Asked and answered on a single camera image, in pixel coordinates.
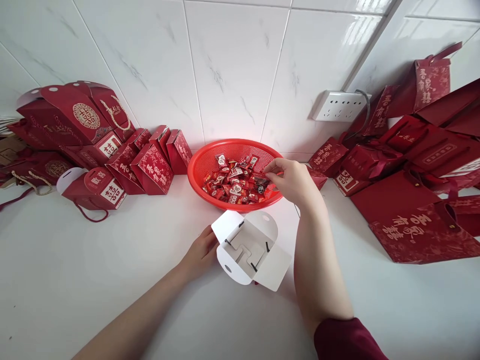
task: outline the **red plastic colander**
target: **red plastic colander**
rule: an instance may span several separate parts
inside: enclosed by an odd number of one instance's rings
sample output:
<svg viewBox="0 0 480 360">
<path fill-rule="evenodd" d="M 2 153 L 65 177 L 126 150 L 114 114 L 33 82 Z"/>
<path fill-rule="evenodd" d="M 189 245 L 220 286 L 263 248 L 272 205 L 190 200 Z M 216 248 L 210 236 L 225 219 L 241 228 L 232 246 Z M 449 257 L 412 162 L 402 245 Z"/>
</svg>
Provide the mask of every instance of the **red plastic colander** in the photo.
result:
<svg viewBox="0 0 480 360">
<path fill-rule="evenodd" d="M 227 159 L 233 159 L 236 161 L 241 161 L 246 156 L 257 155 L 259 159 L 254 168 L 257 173 L 261 173 L 264 167 L 272 162 L 273 159 L 282 157 L 271 147 L 260 142 L 246 139 L 225 139 L 205 145 L 193 155 L 188 165 L 188 181 L 193 190 L 195 190 L 198 196 L 202 199 L 223 210 L 248 213 L 266 208 L 282 198 L 282 194 L 280 194 L 279 191 L 269 191 L 265 195 L 265 201 L 251 205 L 237 205 L 217 200 L 207 194 L 202 189 L 202 186 L 204 185 L 204 177 L 208 173 L 219 170 L 219 164 L 215 158 L 215 155 L 218 154 L 225 154 Z M 275 185 L 273 183 L 268 185 L 268 189 L 273 190 L 274 187 Z"/>
</svg>

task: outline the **forearm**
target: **forearm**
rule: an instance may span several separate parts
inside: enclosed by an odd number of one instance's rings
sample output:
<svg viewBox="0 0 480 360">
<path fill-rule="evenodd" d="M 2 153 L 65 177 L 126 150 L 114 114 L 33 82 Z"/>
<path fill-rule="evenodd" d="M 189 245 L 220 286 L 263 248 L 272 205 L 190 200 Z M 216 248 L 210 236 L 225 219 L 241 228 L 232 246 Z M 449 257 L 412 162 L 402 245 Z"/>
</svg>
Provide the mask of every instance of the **forearm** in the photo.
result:
<svg viewBox="0 0 480 360">
<path fill-rule="evenodd" d="M 321 195 L 300 208 L 294 280 L 298 305 L 311 334 L 327 319 L 349 320 L 353 309 L 337 260 L 327 207 Z"/>
<path fill-rule="evenodd" d="M 172 302 L 187 284 L 175 267 L 98 333 L 73 359 L 139 359 Z"/>
</svg>

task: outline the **left hand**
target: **left hand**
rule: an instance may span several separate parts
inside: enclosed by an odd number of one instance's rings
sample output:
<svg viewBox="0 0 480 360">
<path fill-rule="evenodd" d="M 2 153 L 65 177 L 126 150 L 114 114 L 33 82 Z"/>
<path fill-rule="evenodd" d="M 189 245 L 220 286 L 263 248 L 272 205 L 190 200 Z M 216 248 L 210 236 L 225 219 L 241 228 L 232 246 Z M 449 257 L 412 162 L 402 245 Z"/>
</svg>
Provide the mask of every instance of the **left hand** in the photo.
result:
<svg viewBox="0 0 480 360">
<path fill-rule="evenodd" d="M 215 262 L 219 245 L 212 227 L 208 225 L 191 244 L 188 252 L 176 266 L 177 269 L 188 282 L 201 277 Z"/>
</svg>

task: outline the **white tile wall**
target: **white tile wall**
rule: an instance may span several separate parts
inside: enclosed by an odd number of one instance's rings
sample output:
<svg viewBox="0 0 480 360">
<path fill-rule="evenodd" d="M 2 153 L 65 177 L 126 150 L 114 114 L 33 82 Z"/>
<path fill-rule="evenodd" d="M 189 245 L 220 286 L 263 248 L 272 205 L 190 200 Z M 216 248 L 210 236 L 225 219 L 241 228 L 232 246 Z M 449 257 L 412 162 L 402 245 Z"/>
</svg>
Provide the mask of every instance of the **white tile wall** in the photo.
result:
<svg viewBox="0 0 480 360">
<path fill-rule="evenodd" d="M 182 128 L 193 149 L 243 137 L 304 161 L 348 126 L 308 120 L 325 90 L 376 93 L 458 41 L 452 89 L 480 77 L 480 1 L 402 1 L 361 66 L 392 0 L 4 1 L 0 115 L 38 84 L 93 80 L 139 125 Z"/>
</svg>

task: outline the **electrical socket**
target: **electrical socket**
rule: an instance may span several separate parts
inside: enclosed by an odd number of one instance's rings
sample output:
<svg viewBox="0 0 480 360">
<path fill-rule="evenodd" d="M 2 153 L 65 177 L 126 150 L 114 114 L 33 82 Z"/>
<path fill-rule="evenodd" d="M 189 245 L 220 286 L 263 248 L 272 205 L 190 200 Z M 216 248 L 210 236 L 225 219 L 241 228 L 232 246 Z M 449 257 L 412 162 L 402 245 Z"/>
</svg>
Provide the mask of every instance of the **electrical socket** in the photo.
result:
<svg viewBox="0 0 480 360">
<path fill-rule="evenodd" d="M 351 123 L 367 105 L 358 92 L 325 91 L 313 113 L 313 120 Z"/>
</svg>

